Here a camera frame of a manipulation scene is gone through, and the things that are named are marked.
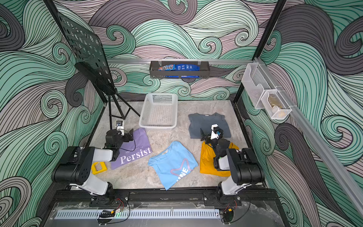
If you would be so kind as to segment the grey t-shirt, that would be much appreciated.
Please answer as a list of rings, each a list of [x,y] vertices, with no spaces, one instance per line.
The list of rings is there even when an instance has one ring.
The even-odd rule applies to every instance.
[[[212,125],[217,124],[219,128],[221,128],[223,132],[224,138],[231,138],[231,132],[228,126],[228,123],[225,119],[225,116],[219,113],[214,114],[199,114],[192,113],[188,115],[190,120],[189,133],[191,139],[200,139],[201,131],[204,134],[207,134],[212,131]]]

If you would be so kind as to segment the purple Persist t-shirt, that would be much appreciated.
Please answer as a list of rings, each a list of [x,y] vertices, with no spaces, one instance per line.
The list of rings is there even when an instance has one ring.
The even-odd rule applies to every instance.
[[[111,163],[111,170],[142,159],[153,153],[146,130],[138,128],[133,132],[133,141],[125,142],[119,149],[119,156]]]

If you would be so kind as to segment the yellow t-shirt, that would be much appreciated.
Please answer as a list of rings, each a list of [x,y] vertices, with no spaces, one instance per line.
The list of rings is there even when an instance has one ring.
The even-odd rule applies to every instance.
[[[214,150],[211,146],[207,145],[205,142],[201,146],[200,155],[200,173],[207,175],[214,175],[220,177],[229,177],[231,175],[230,171],[217,171],[214,167],[214,158],[216,157]]]

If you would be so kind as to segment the light blue t-shirt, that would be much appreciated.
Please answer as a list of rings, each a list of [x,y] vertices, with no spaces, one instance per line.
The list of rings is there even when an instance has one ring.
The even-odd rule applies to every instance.
[[[166,190],[190,174],[198,166],[193,154],[179,141],[173,141],[163,152],[149,159]]]

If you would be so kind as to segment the white perforated plastic basket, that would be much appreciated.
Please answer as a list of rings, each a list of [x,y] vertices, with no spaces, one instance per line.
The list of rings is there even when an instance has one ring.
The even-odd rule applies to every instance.
[[[177,125],[178,96],[172,93],[149,93],[145,96],[139,126],[169,130]]]

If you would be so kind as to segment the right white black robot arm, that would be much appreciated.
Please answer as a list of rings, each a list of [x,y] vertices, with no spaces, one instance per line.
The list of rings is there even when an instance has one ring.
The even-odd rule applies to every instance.
[[[219,193],[235,195],[241,190],[263,183],[265,174],[251,148],[239,149],[223,138],[224,131],[213,125],[208,133],[200,130],[202,143],[200,173],[225,177]]]

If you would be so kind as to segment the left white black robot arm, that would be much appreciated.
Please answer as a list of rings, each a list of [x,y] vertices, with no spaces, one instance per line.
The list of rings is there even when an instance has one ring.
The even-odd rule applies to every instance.
[[[106,133],[105,139],[103,149],[68,147],[52,171],[52,181],[80,188],[91,195],[109,194],[113,189],[112,184],[96,177],[92,173],[92,165],[96,162],[116,161],[122,144],[134,140],[133,130],[112,129]]]

